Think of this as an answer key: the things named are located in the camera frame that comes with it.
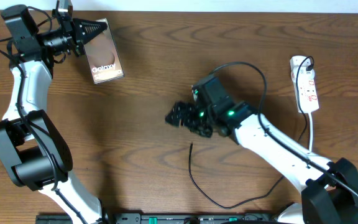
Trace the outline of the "Galaxy S25 Ultra smartphone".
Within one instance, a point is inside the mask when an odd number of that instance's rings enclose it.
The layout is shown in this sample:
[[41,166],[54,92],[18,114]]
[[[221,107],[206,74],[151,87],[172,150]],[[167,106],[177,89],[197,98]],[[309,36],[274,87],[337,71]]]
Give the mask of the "Galaxy S25 Ultra smartphone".
[[104,22],[107,29],[85,45],[89,69],[95,84],[124,77],[109,22],[106,18],[98,19],[98,22]]

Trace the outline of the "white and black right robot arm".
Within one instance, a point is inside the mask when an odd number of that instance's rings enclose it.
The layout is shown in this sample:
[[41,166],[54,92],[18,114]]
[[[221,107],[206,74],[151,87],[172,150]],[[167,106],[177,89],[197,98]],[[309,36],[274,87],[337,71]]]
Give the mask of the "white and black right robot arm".
[[218,77],[192,86],[194,102],[178,101],[166,115],[209,138],[217,129],[259,155],[297,189],[301,203],[275,216],[278,223],[358,223],[358,170],[345,158],[333,162],[311,152],[272,125],[246,102],[235,102]]

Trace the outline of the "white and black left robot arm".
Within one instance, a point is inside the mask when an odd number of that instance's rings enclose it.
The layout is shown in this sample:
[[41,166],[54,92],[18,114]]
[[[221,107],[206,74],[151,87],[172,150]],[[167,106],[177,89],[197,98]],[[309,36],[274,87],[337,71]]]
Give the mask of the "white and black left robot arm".
[[107,26],[74,18],[72,3],[58,1],[46,18],[48,24],[57,21],[58,28],[40,32],[31,10],[18,4],[1,13],[11,34],[3,55],[14,86],[0,121],[0,161],[16,186],[48,196],[70,223],[114,223],[114,216],[75,175],[69,147],[46,112],[54,66],[67,55],[84,55],[85,44]]

